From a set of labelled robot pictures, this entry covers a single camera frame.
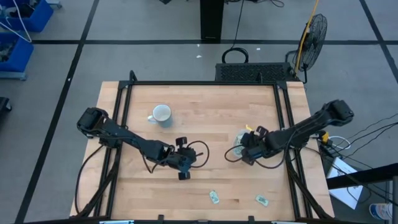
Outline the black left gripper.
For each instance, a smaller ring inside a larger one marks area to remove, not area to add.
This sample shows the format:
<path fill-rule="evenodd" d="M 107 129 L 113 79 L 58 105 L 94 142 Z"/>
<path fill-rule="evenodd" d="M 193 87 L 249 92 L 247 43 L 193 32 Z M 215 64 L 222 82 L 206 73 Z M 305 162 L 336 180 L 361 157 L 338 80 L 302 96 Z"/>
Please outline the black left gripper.
<path fill-rule="evenodd" d="M 179 180 L 188 180 L 190 179 L 189 170 L 197 160 L 197 154 L 193 148 L 185 147 L 187 144 L 186 137 L 177 138 L 175 143 L 178 149 L 169 155 L 169 167 L 178 170 Z"/>

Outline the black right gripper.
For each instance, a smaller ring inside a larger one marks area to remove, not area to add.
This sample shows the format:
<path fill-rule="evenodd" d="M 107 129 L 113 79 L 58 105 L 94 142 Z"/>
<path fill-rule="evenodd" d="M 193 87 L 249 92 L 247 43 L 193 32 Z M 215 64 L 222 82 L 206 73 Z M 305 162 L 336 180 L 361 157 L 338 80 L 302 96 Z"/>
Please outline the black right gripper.
<path fill-rule="evenodd" d="M 265 136 L 269 131 L 262 127 L 258 126 L 255 131 L 251 131 L 250 133 L 243 134 L 241 138 L 241 145 L 244 147 L 241 151 L 242 161 L 252 166 L 256 159 L 270 158 L 271 152 L 266 147 Z"/>

